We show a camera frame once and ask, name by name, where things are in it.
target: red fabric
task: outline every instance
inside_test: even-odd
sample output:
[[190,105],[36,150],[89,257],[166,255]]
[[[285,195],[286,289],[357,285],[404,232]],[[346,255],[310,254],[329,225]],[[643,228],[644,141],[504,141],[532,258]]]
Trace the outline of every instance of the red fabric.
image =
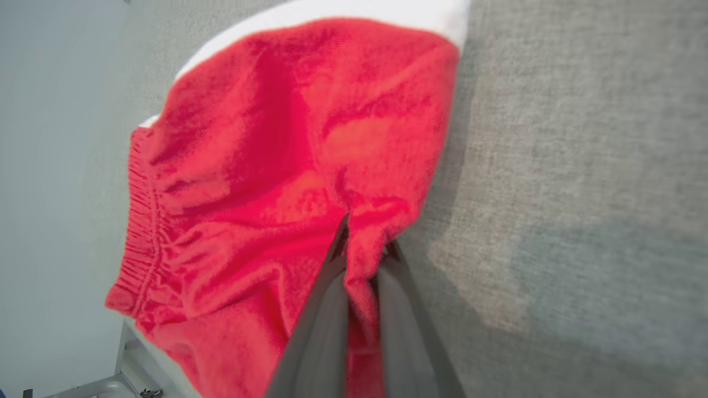
[[132,134],[106,305],[204,397],[259,397],[350,213],[348,392],[380,396],[367,280],[421,209],[457,58],[432,33],[330,19],[248,36],[188,72]]

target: gray couch cushion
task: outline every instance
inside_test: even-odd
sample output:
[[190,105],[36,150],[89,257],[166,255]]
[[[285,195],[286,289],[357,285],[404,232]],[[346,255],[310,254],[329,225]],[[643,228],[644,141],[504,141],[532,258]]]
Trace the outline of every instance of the gray couch cushion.
[[708,3],[478,0],[401,238],[471,397],[708,394]]

